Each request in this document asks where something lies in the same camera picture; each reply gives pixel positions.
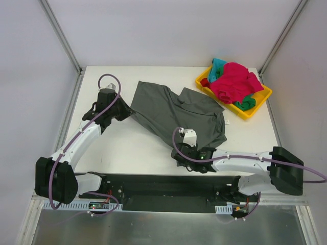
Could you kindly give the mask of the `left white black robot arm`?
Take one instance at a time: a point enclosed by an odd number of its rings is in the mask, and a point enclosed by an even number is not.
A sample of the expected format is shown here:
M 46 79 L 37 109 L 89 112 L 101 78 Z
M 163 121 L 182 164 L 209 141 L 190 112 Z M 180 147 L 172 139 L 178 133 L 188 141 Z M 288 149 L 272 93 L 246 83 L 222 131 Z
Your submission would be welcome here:
M 110 88 L 100 89 L 97 101 L 86 112 L 74 135 L 50 157 L 40 157 L 35 169 L 35 192 L 38 196 L 70 204 L 75 196 L 91 192 L 96 198 L 108 193 L 104 176 L 94 172 L 75 175 L 77 163 L 111 125 L 113 119 L 123 121 L 134 111 Z

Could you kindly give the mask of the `dark grey t shirt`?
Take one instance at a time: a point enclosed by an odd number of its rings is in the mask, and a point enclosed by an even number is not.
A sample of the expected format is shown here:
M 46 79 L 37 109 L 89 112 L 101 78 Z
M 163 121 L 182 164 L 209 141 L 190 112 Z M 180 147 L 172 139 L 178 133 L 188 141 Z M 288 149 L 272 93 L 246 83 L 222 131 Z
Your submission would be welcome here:
M 195 130 L 199 148 L 217 148 L 227 140 L 223 107 L 188 88 L 175 94 L 167 86 L 139 81 L 131 109 L 137 123 L 169 146 L 176 127 Z

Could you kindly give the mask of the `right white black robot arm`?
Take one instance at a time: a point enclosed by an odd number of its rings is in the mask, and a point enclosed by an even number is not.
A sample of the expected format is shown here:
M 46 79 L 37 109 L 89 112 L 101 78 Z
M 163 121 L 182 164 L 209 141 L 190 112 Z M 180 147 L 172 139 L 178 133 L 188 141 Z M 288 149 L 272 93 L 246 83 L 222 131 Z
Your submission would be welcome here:
M 300 196 L 303 194 L 303 170 L 298 167 L 275 163 L 282 161 L 304 166 L 302 160 L 283 147 L 275 146 L 270 152 L 236 153 L 215 148 L 197 149 L 186 143 L 178 143 L 171 157 L 178 166 L 205 174 L 207 172 L 243 172 L 230 188 L 230 196 L 242 201 L 261 191 L 278 190 L 281 193 Z

